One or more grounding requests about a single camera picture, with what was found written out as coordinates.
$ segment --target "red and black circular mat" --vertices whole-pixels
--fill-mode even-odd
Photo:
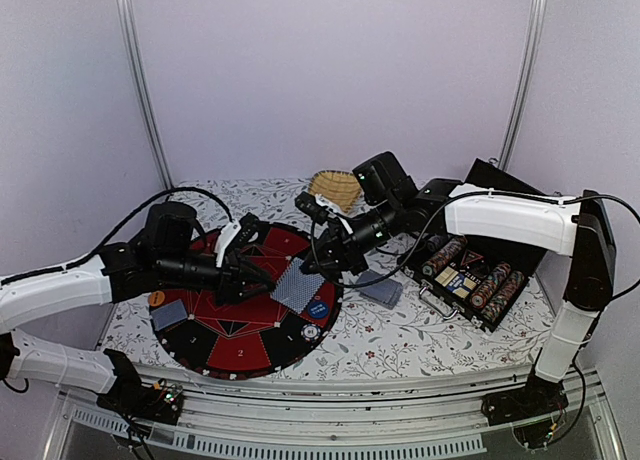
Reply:
[[[218,234],[207,235],[211,251]],[[261,222],[241,253],[277,282],[293,258],[307,254],[308,238],[288,225]],[[156,337],[174,360],[203,375],[241,380],[292,365],[317,347],[338,318],[341,296],[342,289],[325,282],[297,314],[269,294],[218,307],[210,291],[165,290],[149,297],[149,308]]]

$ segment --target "chip stack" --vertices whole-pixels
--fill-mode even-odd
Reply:
[[[498,291],[500,284],[505,281],[510,272],[511,265],[505,262],[499,263],[473,292],[471,305],[478,309],[483,308],[493,294]]]
[[[425,242],[427,250],[431,253],[436,253],[442,247],[444,247],[449,241],[449,235],[431,235]]]
[[[453,257],[462,251],[467,246],[467,239],[464,237],[453,238],[442,247],[438,253],[433,255],[422,265],[422,273],[428,277],[435,276],[438,272],[444,269]]]
[[[495,322],[500,313],[509,303],[509,300],[513,298],[518,291],[525,276],[522,272],[514,271],[502,285],[502,288],[496,293],[491,301],[482,309],[482,315],[490,322]]]

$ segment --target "orange poker chip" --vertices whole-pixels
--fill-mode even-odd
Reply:
[[[165,295],[164,292],[153,292],[149,295],[149,305],[152,307],[159,307],[164,303]]]

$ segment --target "red triangle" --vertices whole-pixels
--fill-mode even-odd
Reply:
[[[461,267],[465,267],[470,263],[477,262],[478,260],[482,260],[484,257],[479,253],[472,252],[471,250],[467,250],[464,252],[464,257],[462,257],[462,262],[460,263]]]

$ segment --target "black box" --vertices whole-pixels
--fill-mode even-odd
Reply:
[[[476,159],[473,167],[469,171],[465,183],[470,183],[478,187],[495,188],[496,190],[506,190],[519,193],[528,193],[535,195],[544,195],[542,192],[518,180],[517,178],[505,173],[492,165]],[[413,278],[421,286],[426,287],[437,298],[458,310],[458,313],[470,320],[477,328],[482,328],[485,332],[493,332],[505,315],[509,312],[515,301],[518,299],[522,290],[527,286],[528,279],[533,275],[542,261],[546,250],[531,245],[525,245],[507,240],[496,238],[480,237],[475,235],[466,236],[468,244],[466,248],[481,254],[489,264],[489,268],[493,268],[500,262],[506,262],[511,265],[511,271],[522,272],[526,280],[522,286],[516,291],[515,295],[510,299],[509,303],[500,312],[495,321],[490,321],[480,314],[480,310],[471,306],[470,302],[462,299],[454,293],[447,290],[434,278],[428,277],[422,273],[422,265],[433,255],[427,249],[417,251],[412,255],[403,271],[405,274]],[[460,252],[456,255],[452,262],[460,262],[463,255]],[[402,262],[404,256],[398,258],[398,263]]]

